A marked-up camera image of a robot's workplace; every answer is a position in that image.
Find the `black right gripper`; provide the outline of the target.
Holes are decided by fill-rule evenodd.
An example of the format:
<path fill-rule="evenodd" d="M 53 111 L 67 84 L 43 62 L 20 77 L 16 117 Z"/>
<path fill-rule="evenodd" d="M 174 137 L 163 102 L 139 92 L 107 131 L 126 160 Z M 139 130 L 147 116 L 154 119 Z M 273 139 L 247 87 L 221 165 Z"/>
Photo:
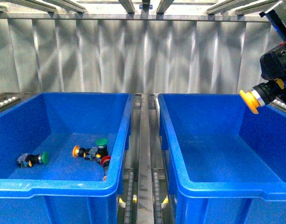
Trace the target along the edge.
<path fill-rule="evenodd" d="M 267 81 L 262 84 L 265 91 L 263 100 L 269 104 L 279 98 L 286 104 L 286 3 L 279 0 L 267 10 L 260 13 L 266 17 L 282 43 L 263 54 L 260 58 L 261 77 Z"/>

